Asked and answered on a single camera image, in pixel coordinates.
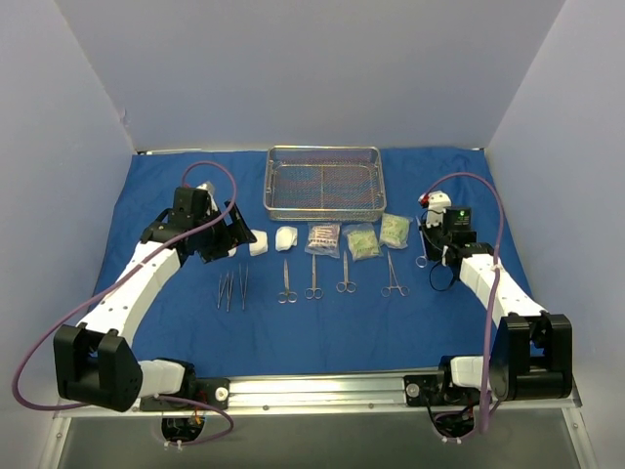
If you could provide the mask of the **cream gauze pack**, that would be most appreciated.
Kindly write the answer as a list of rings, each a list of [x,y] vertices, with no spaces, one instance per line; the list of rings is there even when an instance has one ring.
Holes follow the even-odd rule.
[[[379,242],[392,249],[407,247],[411,219],[384,213],[381,219]]]

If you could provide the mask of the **steel tweezers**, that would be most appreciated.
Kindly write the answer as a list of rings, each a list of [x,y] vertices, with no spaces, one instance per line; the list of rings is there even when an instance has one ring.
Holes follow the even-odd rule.
[[[228,312],[231,304],[231,296],[233,290],[233,272],[226,274],[225,293],[226,293],[226,311]]]
[[[228,283],[228,276],[220,276],[218,282],[217,309],[221,308],[223,296]]]
[[[244,311],[246,309],[246,296],[247,296],[247,288],[248,288],[248,278],[249,278],[249,266],[238,265],[238,282],[239,282],[239,292],[241,298],[241,310]]]

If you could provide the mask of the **steel hemostat clamp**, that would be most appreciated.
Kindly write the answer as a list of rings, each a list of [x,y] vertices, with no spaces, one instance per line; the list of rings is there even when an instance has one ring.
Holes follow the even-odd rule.
[[[406,285],[401,285],[398,282],[395,266],[390,252],[387,253],[387,262],[389,270],[389,283],[388,285],[381,288],[382,296],[388,298],[392,295],[394,291],[396,291],[401,297],[408,296],[410,292],[409,287]]]

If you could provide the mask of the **white gauze roll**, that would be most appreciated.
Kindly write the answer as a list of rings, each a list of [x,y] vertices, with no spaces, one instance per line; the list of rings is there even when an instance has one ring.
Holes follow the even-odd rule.
[[[288,251],[298,243],[298,230],[291,226],[279,227],[275,232],[275,250]]]
[[[253,230],[255,241],[249,244],[249,253],[252,257],[263,255],[269,251],[268,234],[264,231]]]

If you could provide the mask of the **blue surgical drape cloth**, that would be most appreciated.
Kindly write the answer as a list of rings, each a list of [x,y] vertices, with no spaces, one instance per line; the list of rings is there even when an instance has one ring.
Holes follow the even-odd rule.
[[[219,200],[234,197],[247,223],[274,235],[263,204],[267,156],[262,151],[136,155],[112,217],[98,289],[110,286],[131,259],[142,231],[173,201],[181,180],[213,183]],[[355,293],[338,293],[343,261],[316,258],[320,300],[307,300],[312,256],[302,247],[252,257],[247,248],[209,264],[189,258],[159,292],[132,344],[141,361],[191,362],[201,376],[343,373],[434,366],[444,356],[477,356],[493,329],[485,309],[448,269],[419,268],[422,247],[412,234],[402,250],[349,261]],[[388,298],[390,252],[401,285]],[[283,261],[297,302],[279,304]],[[241,310],[238,265],[249,266],[246,309]],[[230,309],[226,293],[217,309],[220,276],[233,272]]]

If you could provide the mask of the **green paper packet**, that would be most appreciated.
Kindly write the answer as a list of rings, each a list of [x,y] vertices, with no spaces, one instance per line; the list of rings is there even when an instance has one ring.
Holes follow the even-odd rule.
[[[344,237],[354,261],[361,261],[382,256],[381,247],[371,223],[347,225]]]

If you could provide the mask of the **steel mesh instrument tray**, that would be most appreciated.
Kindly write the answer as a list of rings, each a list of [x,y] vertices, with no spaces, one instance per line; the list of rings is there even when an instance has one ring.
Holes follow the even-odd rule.
[[[376,222],[387,207],[375,147],[275,146],[263,204],[275,221]]]

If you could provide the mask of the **steel surgical scissors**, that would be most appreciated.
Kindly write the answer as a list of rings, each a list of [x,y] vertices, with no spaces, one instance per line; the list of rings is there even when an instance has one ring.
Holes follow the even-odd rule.
[[[350,279],[349,275],[349,259],[348,253],[343,252],[343,279],[336,284],[338,293],[355,293],[357,289],[356,283]]]

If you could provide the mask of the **peach gauze pack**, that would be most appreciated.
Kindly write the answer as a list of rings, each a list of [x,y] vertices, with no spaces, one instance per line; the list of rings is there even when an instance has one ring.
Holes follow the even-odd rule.
[[[340,230],[341,225],[339,223],[309,224],[305,252],[311,255],[338,259],[340,257]]]

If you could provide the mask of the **straight steel scissors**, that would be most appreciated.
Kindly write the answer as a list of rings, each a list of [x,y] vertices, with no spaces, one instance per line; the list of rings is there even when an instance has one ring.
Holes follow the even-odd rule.
[[[323,297],[323,290],[317,285],[316,275],[316,255],[312,255],[312,281],[311,286],[305,291],[307,300],[320,300]]]

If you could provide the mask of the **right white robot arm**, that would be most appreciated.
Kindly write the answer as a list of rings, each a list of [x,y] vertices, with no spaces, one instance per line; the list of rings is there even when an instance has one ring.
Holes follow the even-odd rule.
[[[572,325],[551,314],[516,283],[477,240],[468,207],[431,207],[420,222],[426,257],[452,271],[452,280],[472,291],[486,308],[490,334],[486,358],[457,357],[434,379],[445,403],[458,402],[469,381],[487,369],[487,390],[502,401],[564,399],[573,387]]]

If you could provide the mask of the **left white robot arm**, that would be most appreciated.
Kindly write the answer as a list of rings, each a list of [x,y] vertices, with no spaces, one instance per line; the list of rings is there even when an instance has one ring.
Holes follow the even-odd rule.
[[[161,395],[174,409],[196,400],[192,364],[173,359],[138,360],[134,336],[167,281],[197,255],[210,263],[256,237],[231,201],[224,214],[209,183],[178,187],[173,205],[143,231],[133,256],[110,291],[76,325],[55,333],[53,350],[61,398],[116,411]]]

